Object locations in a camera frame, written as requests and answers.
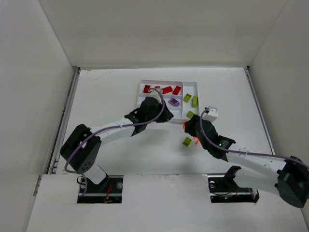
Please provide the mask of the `green square lego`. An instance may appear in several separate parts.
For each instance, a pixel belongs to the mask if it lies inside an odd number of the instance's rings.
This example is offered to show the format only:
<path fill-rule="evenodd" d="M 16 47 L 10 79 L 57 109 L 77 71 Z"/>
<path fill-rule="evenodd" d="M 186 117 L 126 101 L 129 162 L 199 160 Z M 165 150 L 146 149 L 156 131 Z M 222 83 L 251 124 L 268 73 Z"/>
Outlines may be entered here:
<path fill-rule="evenodd" d="M 191 138 L 186 137 L 186 138 L 184 139 L 184 141 L 183 141 L 182 144 L 183 144 L 184 146 L 188 147 L 188 146 L 190 145 L 191 141 L 192 141 Z"/>

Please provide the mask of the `long green lego brick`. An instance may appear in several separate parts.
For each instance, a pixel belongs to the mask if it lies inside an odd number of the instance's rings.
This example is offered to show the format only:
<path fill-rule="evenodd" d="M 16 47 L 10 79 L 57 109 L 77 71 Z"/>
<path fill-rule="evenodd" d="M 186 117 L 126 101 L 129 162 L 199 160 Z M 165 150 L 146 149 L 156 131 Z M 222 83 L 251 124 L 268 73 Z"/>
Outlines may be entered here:
<path fill-rule="evenodd" d="M 198 104 L 198 96 L 194 95 L 192 98 L 192 107 L 193 108 L 197 107 L 197 104 Z"/>

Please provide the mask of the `large purple rounded lego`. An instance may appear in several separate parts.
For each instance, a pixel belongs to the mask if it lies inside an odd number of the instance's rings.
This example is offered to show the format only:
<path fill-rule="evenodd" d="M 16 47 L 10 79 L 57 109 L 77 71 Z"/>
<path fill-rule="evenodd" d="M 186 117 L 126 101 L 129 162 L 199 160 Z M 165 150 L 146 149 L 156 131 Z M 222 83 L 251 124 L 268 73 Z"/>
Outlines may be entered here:
<path fill-rule="evenodd" d="M 175 98 L 171 98 L 169 100 L 169 104 L 171 104 L 172 106 L 175 106 L 175 107 L 180 106 L 180 102 L 178 100 L 176 100 Z"/>

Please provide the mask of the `red long lego brick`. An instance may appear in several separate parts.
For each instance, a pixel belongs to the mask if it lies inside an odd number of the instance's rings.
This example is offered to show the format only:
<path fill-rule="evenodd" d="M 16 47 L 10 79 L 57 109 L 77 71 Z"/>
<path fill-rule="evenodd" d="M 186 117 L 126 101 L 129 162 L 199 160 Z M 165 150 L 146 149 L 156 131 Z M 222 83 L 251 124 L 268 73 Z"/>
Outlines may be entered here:
<path fill-rule="evenodd" d="M 168 94 L 168 93 L 171 93 L 172 91 L 173 91 L 173 88 L 171 86 L 162 88 L 162 94 Z"/>

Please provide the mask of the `red square lego brick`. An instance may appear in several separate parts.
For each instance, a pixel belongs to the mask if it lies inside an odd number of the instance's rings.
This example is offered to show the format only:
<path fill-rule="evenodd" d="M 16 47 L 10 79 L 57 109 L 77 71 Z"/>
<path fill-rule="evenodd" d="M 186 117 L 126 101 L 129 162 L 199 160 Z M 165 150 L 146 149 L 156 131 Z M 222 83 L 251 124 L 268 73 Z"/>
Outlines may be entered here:
<path fill-rule="evenodd" d="M 181 91 L 182 87 L 181 86 L 176 86 L 172 92 L 173 95 L 178 95 Z"/>

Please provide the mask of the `orange curved lego piece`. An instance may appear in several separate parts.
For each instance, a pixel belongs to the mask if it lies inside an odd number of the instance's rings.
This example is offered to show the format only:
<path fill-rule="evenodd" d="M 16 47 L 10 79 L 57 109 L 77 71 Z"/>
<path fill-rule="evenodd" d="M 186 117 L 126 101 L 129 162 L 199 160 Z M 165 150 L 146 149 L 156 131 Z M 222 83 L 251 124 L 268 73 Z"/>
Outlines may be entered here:
<path fill-rule="evenodd" d="M 197 137 L 193 137 L 195 144 L 197 145 L 199 143 L 199 139 Z"/>

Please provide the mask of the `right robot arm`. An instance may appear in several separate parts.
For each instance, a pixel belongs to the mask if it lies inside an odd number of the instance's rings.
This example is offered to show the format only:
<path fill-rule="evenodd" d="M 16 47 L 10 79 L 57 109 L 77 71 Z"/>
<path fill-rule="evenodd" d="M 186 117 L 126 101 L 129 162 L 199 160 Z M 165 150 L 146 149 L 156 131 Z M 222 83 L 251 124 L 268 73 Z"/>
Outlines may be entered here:
<path fill-rule="evenodd" d="M 232 150 L 235 140 L 219 135 L 211 122 L 198 115 L 193 115 L 183 127 L 214 158 L 233 164 L 225 173 L 225 184 L 231 191 L 260 189 L 280 196 L 293 207 L 305 206 L 309 198 L 309 167 L 299 158 Z"/>

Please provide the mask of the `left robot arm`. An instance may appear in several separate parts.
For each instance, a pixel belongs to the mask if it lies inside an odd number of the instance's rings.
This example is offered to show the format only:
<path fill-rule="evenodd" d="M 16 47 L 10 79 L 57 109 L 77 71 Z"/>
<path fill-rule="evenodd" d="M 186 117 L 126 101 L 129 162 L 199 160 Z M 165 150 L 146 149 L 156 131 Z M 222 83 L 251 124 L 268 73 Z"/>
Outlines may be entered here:
<path fill-rule="evenodd" d="M 84 178 L 85 188 L 88 188 L 88 183 L 92 183 L 97 190 L 103 191 L 109 176 L 95 164 L 100 147 L 121 138 L 132 137 L 144 131 L 152 122 L 165 123 L 173 117 L 164 100 L 146 97 L 139 108 L 103 128 L 78 125 L 60 149 L 61 157 L 66 160 L 65 171 L 80 174 Z"/>

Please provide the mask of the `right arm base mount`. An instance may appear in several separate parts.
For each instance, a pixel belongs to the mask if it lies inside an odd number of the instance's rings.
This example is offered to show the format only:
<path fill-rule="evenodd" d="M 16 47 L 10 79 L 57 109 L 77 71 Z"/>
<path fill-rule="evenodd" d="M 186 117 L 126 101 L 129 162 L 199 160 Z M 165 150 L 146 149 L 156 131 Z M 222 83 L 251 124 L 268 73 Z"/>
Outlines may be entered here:
<path fill-rule="evenodd" d="M 259 192 L 252 188 L 241 188 L 235 182 L 239 166 L 232 166 L 225 174 L 208 175 L 211 203 L 257 203 Z"/>

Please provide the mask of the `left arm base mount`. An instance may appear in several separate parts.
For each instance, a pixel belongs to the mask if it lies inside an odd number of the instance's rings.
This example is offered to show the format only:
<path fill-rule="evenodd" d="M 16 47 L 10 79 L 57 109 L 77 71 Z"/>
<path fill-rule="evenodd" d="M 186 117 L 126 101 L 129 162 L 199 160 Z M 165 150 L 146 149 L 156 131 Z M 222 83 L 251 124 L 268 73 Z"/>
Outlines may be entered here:
<path fill-rule="evenodd" d="M 108 176 L 99 185 L 95 185 L 90 179 L 85 181 L 82 176 L 77 177 L 76 181 L 79 184 L 77 203 L 122 203 L 123 175 Z"/>

